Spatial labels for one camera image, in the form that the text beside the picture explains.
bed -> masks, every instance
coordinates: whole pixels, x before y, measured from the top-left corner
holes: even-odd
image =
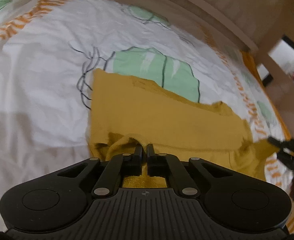
[[[190,71],[193,84],[178,95],[226,103],[247,120],[254,141],[289,138],[254,61],[266,60],[271,45],[264,39],[287,0],[249,1],[0,0],[0,198],[16,184],[90,157],[95,68],[118,73],[124,62],[144,68],[170,59],[173,68]],[[137,54],[142,62],[128,61]],[[268,182],[288,192],[292,176],[275,154],[267,158]],[[294,232],[294,211],[288,227]]]

beige headboard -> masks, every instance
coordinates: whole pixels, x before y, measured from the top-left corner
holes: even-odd
[[[274,78],[267,89],[294,135],[294,84],[268,52],[287,35],[294,41],[294,0],[116,0],[142,6],[200,37],[199,24],[254,55]]]

folded yellow garment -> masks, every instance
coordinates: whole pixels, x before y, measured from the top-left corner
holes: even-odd
[[[139,142],[156,153],[181,161],[200,157],[234,171],[265,180],[264,163],[277,148],[266,140],[253,143],[246,120],[224,103],[191,102],[154,81],[94,71],[89,148],[95,157],[133,153]],[[163,178],[128,177],[124,187],[166,187]]]

metal pin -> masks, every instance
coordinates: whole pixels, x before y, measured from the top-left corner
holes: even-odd
[[[104,196],[107,195],[109,193],[109,189],[105,188],[105,187],[99,187],[97,189],[94,190],[94,193],[98,196]]]
[[[187,195],[187,196],[196,195],[198,193],[198,191],[193,187],[183,188],[182,192],[184,195]]]

